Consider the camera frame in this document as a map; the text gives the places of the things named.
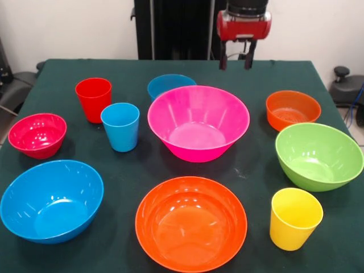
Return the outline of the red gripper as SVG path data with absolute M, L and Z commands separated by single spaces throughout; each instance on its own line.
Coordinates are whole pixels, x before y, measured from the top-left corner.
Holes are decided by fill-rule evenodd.
M 217 34 L 220 37 L 220 62 L 219 69 L 225 70 L 228 57 L 226 55 L 226 42 L 236 40 L 250 41 L 249 51 L 245 56 L 245 69 L 251 69 L 254 53 L 257 46 L 256 40 L 265 39 L 271 29 L 272 15 L 266 11 L 263 16 L 257 18 L 243 18 L 230 15 L 222 10 L 217 15 Z

